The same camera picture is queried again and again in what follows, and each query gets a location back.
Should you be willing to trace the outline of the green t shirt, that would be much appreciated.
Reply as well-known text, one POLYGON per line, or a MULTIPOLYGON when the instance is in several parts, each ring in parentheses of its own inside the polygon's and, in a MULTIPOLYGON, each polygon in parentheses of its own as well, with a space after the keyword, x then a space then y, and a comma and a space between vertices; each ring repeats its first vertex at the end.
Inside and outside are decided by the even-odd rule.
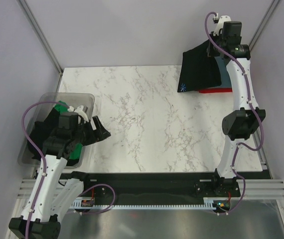
MULTIPOLYGON (((79 126, 83 126, 85 123, 88 122, 88 117, 85 116, 85 110, 87 109, 86 106, 80 105, 78 107, 67 106, 67 104, 63 101, 59 101, 59 104, 56 104, 54 108, 60 113, 64 112, 75 112, 79 115, 78 123, 79 126)), ((71 164, 75 164, 76 160, 80 160, 81 152, 82 152, 83 144, 78 143, 76 144, 74 150, 71 152, 69 159, 71 160, 71 164)))

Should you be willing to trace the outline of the clear plastic bin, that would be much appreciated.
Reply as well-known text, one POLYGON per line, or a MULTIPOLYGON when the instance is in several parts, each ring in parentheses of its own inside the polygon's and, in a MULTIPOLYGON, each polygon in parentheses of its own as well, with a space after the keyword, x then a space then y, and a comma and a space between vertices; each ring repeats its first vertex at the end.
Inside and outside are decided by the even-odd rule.
MULTIPOLYGON (((80 105, 86 106, 87 116, 89 119, 92 118, 94 101, 95 98, 92 94, 89 93, 45 93, 40 98, 41 102, 46 102, 33 107, 27 115, 31 115, 31 119, 25 119, 26 132, 31 133, 34 128, 34 123, 36 121, 44 121, 55 104, 47 103, 48 101, 63 101, 68 106, 78 107, 80 105)), ((28 140, 25 139, 18 156, 18 163, 21 166, 37 167, 40 164, 40 161, 33 159, 33 153, 27 148, 28 140)))

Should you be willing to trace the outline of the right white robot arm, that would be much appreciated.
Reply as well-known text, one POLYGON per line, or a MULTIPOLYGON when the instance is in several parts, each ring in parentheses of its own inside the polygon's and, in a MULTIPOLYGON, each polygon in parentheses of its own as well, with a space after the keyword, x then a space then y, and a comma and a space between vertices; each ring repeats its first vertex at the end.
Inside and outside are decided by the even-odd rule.
POLYGON ((257 103, 251 81, 251 55, 248 45, 238 44, 239 38, 208 35, 208 55, 219 54, 226 66, 233 91, 233 111, 222 120, 225 145, 221 161, 215 170, 215 180, 211 183, 212 193, 222 196, 229 190, 228 182, 238 177, 237 158, 240 149, 259 151, 264 144, 248 145, 247 141, 256 130, 263 131, 266 111, 257 103))

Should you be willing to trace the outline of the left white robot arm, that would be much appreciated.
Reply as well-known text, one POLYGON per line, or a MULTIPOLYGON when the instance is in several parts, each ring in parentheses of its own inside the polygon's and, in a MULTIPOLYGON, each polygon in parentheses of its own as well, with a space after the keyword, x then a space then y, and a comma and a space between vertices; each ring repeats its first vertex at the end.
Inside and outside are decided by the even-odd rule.
POLYGON ((97 116, 84 121, 78 113, 64 112, 58 125, 42 144, 42 159, 31 195, 18 218, 12 218, 10 231, 19 239, 56 239, 61 222, 78 196, 86 196, 92 184, 85 173, 69 177, 59 194, 56 187, 70 154, 77 144, 83 146, 103 141, 111 136, 97 116))

